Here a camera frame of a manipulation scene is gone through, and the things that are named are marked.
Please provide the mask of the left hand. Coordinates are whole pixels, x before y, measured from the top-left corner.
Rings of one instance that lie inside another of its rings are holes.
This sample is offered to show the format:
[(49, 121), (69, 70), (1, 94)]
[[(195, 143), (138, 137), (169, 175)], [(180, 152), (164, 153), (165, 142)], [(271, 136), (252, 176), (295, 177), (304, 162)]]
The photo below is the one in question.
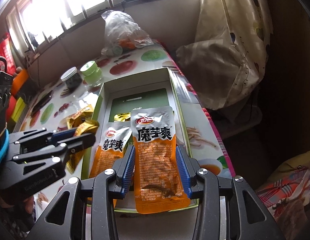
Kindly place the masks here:
[(31, 218), (34, 222), (36, 221), (36, 210), (34, 196), (30, 196), (25, 199), (21, 204), (21, 216), (22, 218)]

